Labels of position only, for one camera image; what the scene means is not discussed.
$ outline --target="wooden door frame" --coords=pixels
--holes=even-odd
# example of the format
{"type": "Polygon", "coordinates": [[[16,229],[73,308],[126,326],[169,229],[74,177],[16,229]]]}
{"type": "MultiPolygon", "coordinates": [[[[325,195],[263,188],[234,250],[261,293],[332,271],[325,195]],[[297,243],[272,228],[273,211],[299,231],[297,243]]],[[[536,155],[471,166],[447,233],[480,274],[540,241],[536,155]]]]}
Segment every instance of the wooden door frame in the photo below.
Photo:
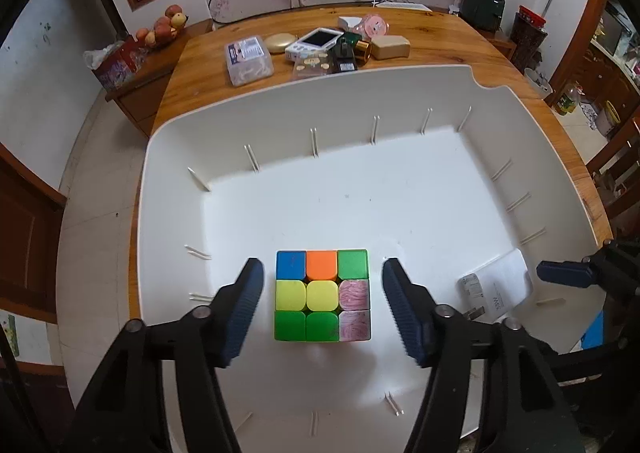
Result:
{"type": "MultiPolygon", "coordinates": [[[[49,184],[47,184],[44,180],[38,177],[33,171],[31,171],[27,166],[25,166],[22,162],[20,162],[15,156],[8,150],[6,147],[0,142],[0,160],[7,163],[9,168],[11,168],[17,175],[19,175],[22,179],[24,179],[29,185],[35,188],[39,193],[43,194],[47,197],[52,203],[53,207],[60,208],[60,226],[62,227],[62,213],[64,211],[66,205],[66,197],[59,191],[53,189],[49,184]]],[[[58,255],[58,246],[55,245],[55,254],[52,256],[48,256],[47,259],[52,263],[53,266],[56,263],[58,255]]],[[[53,300],[55,300],[55,283],[51,286],[53,292],[49,292],[49,296],[53,296],[53,300]]],[[[46,321],[48,323],[56,323],[57,317],[55,312],[55,304],[53,304],[47,310],[42,310],[39,308],[30,307],[28,305],[24,305],[22,303],[16,303],[8,298],[0,296],[0,309],[13,312],[20,316],[25,316],[33,319],[37,319],[40,321],[46,321]]]]}
{"type": "Polygon", "coordinates": [[[593,34],[598,28],[606,4],[607,0],[587,0],[580,23],[575,29],[574,37],[571,39],[558,68],[556,68],[549,81],[554,91],[545,99],[547,104],[556,103],[567,81],[580,65],[580,60],[587,51],[591,38],[593,38],[593,34]]]}

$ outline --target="white game console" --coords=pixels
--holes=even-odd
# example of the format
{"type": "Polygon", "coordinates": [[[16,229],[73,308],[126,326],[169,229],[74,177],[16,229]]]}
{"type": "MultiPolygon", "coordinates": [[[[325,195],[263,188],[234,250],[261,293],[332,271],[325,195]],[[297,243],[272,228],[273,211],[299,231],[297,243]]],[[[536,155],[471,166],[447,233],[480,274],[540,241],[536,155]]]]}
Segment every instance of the white game console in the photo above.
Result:
{"type": "Polygon", "coordinates": [[[320,27],[289,45],[285,51],[285,57],[289,61],[295,61],[300,54],[317,50],[328,50],[334,47],[338,38],[344,34],[341,30],[320,27]]]}

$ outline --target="pile of fruit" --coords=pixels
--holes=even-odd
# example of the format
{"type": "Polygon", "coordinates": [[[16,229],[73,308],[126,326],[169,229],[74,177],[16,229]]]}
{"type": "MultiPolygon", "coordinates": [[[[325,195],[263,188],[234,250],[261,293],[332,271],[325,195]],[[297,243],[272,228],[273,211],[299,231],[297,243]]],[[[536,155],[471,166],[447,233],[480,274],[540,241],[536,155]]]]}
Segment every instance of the pile of fruit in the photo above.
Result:
{"type": "Polygon", "coordinates": [[[189,17],[184,15],[180,5],[171,5],[164,11],[164,16],[156,20],[153,30],[139,28],[136,31],[136,39],[148,48],[162,47],[175,39],[188,19],[189,17]]]}

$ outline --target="screw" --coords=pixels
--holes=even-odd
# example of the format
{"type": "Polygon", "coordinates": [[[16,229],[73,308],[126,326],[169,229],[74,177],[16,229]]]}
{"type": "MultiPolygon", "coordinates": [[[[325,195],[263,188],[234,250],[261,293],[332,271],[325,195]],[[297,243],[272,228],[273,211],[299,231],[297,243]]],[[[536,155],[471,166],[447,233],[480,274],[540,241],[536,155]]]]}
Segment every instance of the screw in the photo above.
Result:
{"type": "Polygon", "coordinates": [[[194,318],[204,319],[204,318],[208,318],[210,316],[211,309],[209,307],[207,307],[206,305],[200,305],[199,307],[194,308],[191,311],[191,314],[193,315],[194,318]]]}
{"type": "Polygon", "coordinates": [[[511,330],[520,330],[522,328],[522,325],[516,318],[505,318],[502,323],[511,330]]]}
{"type": "Polygon", "coordinates": [[[450,305],[437,305],[436,306],[436,314],[443,318],[453,317],[453,314],[456,313],[456,310],[450,305]]]}
{"type": "Polygon", "coordinates": [[[142,321],[140,321],[139,319],[130,319],[129,321],[127,321],[127,324],[124,325],[124,329],[127,332],[138,332],[140,329],[142,328],[142,321]]]}

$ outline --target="wooden chair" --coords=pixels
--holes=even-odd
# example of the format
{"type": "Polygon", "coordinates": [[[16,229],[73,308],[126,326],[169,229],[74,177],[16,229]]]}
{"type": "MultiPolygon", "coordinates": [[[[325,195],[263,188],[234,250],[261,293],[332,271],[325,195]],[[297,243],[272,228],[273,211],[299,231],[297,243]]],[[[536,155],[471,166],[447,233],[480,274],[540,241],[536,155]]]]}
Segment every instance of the wooden chair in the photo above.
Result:
{"type": "MultiPolygon", "coordinates": [[[[607,218],[613,222],[617,216],[640,202],[640,116],[630,118],[595,157],[587,163],[587,170],[596,184],[598,193],[605,207],[607,218]],[[601,173],[601,169],[609,163],[613,157],[618,156],[607,170],[601,173]]],[[[640,220],[626,223],[621,235],[630,236],[629,233],[640,234],[640,220]]]]}

